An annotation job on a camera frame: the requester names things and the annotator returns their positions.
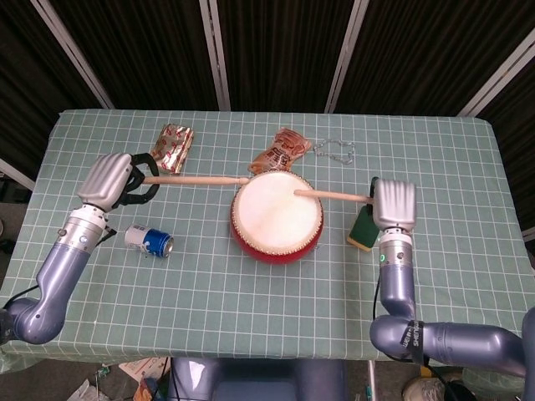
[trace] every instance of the table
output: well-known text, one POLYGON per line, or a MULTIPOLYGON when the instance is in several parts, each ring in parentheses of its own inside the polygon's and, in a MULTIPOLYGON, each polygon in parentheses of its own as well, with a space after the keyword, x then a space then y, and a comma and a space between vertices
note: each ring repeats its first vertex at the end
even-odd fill
MULTIPOLYGON (((374 175, 418 186, 415 284, 427 322, 495 324, 520 333, 535 304, 492 127, 473 118, 193 111, 68 110, 50 137, 0 302, 35 276, 98 155, 147 152, 164 124, 191 126, 185 175, 247 175, 280 127, 353 141, 352 165, 308 152, 293 165, 319 190, 364 194, 374 175)), ((330 151, 335 149, 331 144, 330 151)), ((155 355, 377 359, 369 341, 379 273, 346 243, 355 204, 322 200, 314 252, 288 266, 244 256, 229 237, 234 187, 161 187, 155 199, 110 213, 119 235, 95 250, 51 343, 2 346, 2 371, 40 358, 118 363, 155 355), (132 223, 171 233, 169 259, 127 250, 132 223)))

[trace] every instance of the chain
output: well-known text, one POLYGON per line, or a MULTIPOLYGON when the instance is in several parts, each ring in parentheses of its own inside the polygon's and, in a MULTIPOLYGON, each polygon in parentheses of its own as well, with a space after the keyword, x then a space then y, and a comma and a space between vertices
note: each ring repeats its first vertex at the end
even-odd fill
POLYGON ((318 142, 314 144, 312 150, 316 156, 328 156, 331 160, 339 161, 343 165, 350 165, 354 161, 354 142, 348 142, 345 140, 331 140, 331 139, 319 140, 318 142), (335 154, 332 154, 329 152, 323 152, 322 150, 320 150, 326 144, 340 145, 340 148, 344 146, 350 146, 347 159, 344 159, 344 157, 340 157, 335 154))

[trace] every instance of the drum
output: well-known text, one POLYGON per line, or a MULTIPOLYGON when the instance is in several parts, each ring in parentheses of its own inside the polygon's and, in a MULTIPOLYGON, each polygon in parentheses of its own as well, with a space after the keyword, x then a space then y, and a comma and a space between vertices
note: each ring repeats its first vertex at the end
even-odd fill
POLYGON ((288 171, 251 178, 234 196, 231 232, 250 256, 267 263, 291 263, 318 242, 324 224, 319 199, 294 195, 313 187, 288 171))

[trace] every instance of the wooden drumstick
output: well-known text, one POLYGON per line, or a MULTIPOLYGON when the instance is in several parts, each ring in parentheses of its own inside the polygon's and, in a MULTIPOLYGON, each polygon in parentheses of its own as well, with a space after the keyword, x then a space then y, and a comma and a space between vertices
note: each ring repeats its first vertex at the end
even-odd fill
POLYGON ((351 195, 345 194, 342 192, 328 192, 326 190, 295 190, 293 192, 295 195, 300 196, 310 196, 313 198, 331 198, 331 199, 340 199, 342 201, 352 201, 357 203, 369 203, 373 204, 373 198, 364 195, 351 195))
POLYGON ((145 177, 143 184, 171 185, 245 185, 247 177, 145 177))

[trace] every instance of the black curtain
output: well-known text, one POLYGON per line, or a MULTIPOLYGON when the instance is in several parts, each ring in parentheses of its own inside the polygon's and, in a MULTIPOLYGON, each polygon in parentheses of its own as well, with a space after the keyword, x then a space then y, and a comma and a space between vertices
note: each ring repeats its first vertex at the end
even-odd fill
POLYGON ((371 1, 336 112, 457 115, 533 28, 531 1, 371 1))
POLYGON ((478 115, 492 124, 523 230, 535 226, 535 59, 478 115))
POLYGON ((30 2, 0 2, 0 158, 37 176, 65 109, 99 107, 30 2))
POLYGON ((51 3, 117 109, 218 109, 198 1, 51 3))
POLYGON ((323 113, 352 0, 218 0, 233 110, 323 113))

